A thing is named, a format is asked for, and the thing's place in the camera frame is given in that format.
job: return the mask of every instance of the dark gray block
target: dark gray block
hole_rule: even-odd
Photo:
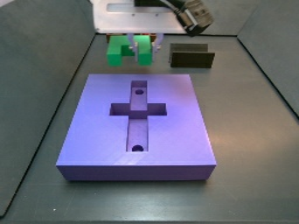
[[[171,67],[211,68],[214,57],[207,44],[171,44]]]

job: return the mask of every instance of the white wall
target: white wall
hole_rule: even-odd
[[[298,9],[298,0],[264,0],[238,38],[299,115]]]
[[[238,35],[262,0],[202,0],[214,23],[203,34]]]
[[[13,0],[0,0],[0,7],[11,3]]]

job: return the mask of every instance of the gray table surface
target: gray table surface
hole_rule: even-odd
[[[171,68],[171,43],[207,43],[211,69]],[[4,223],[64,221],[299,222],[299,125],[232,37],[166,36],[151,66],[109,67],[97,35]],[[68,182],[55,163],[89,74],[190,74],[218,167],[208,181]]]

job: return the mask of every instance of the hole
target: hole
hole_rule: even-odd
[[[141,94],[144,93],[144,90],[143,90],[143,89],[137,89],[137,90],[135,91],[135,93],[136,93],[137,95],[141,95]]]
[[[132,151],[144,151],[144,147],[137,144],[132,147]]]

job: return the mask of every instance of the cross-shaped hole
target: cross-shaped hole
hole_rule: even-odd
[[[132,80],[129,103],[111,103],[111,116],[128,116],[127,151],[148,151],[148,116],[167,116],[166,103],[147,103],[147,81]]]

